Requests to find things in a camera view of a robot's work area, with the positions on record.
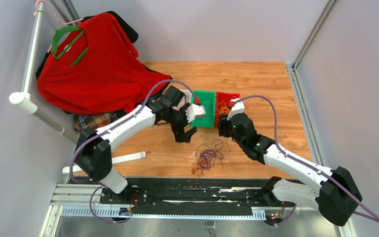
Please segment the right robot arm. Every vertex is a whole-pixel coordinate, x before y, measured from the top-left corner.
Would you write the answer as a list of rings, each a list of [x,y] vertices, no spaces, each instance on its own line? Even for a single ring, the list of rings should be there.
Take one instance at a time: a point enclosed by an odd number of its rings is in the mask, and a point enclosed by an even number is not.
[[[329,222],[344,226],[362,201],[362,195],[344,167],[332,169],[308,161],[258,134],[245,113],[220,115],[219,135],[232,138],[251,160],[276,167],[297,183],[272,177],[263,187],[263,201],[270,206],[287,201],[316,209]]]

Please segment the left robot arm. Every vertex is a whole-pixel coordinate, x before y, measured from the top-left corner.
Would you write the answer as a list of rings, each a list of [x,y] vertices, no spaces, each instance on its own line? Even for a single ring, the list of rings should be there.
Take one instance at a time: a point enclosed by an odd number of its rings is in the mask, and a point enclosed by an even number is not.
[[[197,128],[185,131],[185,127],[204,117],[206,111],[197,97],[181,105],[184,96],[181,90],[170,86],[163,95],[147,97],[132,112],[109,125],[97,130],[84,129],[76,145],[73,163],[90,179],[112,191],[118,203],[128,203],[132,192],[127,187],[126,178],[114,168],[112,152],[124,141],[160,120],[170,124],[177,143],[190,142]]]

